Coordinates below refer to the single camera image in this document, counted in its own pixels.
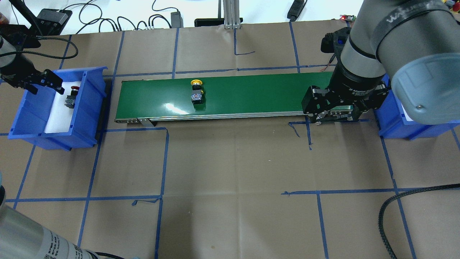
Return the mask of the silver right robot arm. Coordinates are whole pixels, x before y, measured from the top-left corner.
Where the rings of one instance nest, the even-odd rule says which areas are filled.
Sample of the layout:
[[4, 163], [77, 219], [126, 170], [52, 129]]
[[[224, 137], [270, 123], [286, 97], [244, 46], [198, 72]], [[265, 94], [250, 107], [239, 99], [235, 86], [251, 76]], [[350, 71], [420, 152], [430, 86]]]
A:
[[356, 121], [391, 90], [421, 124], [459, 120], [459, 21], [441, 0], [365, 0], [352, 27], [324, 36], [337, 59], [328, 86], [301, 102], [310, 122]]

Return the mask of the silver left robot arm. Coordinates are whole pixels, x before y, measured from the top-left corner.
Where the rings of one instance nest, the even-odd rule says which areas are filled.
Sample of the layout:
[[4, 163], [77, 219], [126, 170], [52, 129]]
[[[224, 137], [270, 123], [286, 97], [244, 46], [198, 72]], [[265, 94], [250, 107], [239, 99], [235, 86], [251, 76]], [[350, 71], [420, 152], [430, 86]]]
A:
[[33, 95], [38, 93], [36, 86], [49, 87], [60, 95], [65, 92], [61, 77], [50, 69], [42, 72], [36, 69], [33, 63], [3, 36], [1, 36], [0, 72], [3, 81], [12, 87], [27, 90]]

